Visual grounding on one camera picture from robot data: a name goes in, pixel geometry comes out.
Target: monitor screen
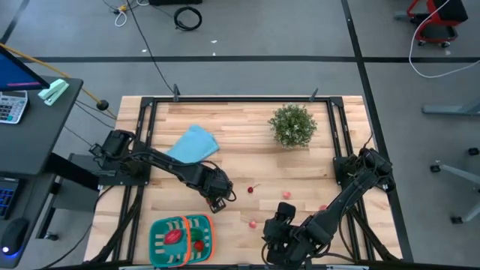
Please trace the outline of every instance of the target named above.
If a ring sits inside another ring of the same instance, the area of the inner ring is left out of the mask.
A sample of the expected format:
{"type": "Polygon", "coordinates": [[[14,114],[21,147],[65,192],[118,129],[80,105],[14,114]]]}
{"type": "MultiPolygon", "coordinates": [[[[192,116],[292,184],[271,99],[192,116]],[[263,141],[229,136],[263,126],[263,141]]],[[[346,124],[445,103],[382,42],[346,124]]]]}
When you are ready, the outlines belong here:
{"type": "Polygon", "coordinates": [[[47,82],[0,47],[0,91],[33,90],[50,87],[47,82]]]}

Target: calculator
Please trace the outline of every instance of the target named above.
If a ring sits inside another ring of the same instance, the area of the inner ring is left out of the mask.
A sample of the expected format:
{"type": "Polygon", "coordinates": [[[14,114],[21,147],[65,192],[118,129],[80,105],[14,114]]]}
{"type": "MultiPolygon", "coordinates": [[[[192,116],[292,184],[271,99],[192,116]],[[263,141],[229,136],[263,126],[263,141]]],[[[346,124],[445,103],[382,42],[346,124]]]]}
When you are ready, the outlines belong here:
{"type": "Polygon", "coordinates": [[[29,104],[27,91],[0,91],[0,123],[18,124],[29,104]]]}

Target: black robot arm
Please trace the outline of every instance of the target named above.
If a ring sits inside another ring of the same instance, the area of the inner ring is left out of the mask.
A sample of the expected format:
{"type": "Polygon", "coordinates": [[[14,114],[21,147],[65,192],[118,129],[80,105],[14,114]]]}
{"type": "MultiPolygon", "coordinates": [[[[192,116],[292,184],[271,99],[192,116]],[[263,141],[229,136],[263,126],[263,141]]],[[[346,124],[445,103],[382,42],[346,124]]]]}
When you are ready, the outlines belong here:
{"type": "Polygon", "coordinates": [[[116,168],[121,173],[132,177],[140,178],[145,173],[145,167],[141,166],[142,164],[149,164],[172,173],[180,182],[205,197],[214,213],[225,208],[224,199],[235,200],[235,195],[234,199],[230,199],[233,192],[233,183],[216,164],[210,161],[183,163],[168,154],[147,146],[144,142],[135,140],[135,134],[125,130],[110,131],[103,145],[94,145],[90,152],[97,158],[102,158],[106,162],[117,165],[116,168]],[[213,164],[214,168],[202,163],[213,164]]]}
{"type": "Polygon", "coordinates": [[[290,225],[295,217],[295,207],[285,202],[279,204],[275,217],[267,220],[263,229],[268,248],[266,263],[298,269],[308,258],[318,257],[332,241],[341,217],[366,191],[390,179],[392,171],[391,163],[375,150],[366,148],[358,157],[350,157],[345,167],[351,170],[348,172],[351,175],[348,186],[325,210],[311,215],[300,226],[290,225]]]}

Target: computer mouse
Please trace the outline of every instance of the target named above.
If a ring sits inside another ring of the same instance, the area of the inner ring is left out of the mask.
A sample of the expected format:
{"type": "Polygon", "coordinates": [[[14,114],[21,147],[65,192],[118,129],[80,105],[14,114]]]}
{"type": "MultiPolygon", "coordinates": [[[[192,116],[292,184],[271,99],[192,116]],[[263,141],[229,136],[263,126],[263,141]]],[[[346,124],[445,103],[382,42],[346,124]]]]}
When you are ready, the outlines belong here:
{"type": "Polygon", "coordinates": [[[23,239],[25,238],[28,228],[29,221],[25,218],[12,220],[1,236],[1,252],[5,255],[14,255],[17,253],[22,247],[23,239]]]}

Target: green plant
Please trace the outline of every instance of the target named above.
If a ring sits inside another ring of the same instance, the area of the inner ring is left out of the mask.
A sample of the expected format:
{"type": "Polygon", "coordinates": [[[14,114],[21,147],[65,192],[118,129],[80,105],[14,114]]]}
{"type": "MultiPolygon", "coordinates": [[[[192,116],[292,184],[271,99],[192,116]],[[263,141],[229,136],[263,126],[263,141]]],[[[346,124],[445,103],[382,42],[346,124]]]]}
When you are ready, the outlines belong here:
{"type": "Polygon", "coordinates": [[[274,117],[268,120],[271,129],[275,131],[274,139],[285,149],[295,146],[306,147],[317,130],[313,115],[308,114],[305,106],[289,103],[274,112],[274,117]]]}

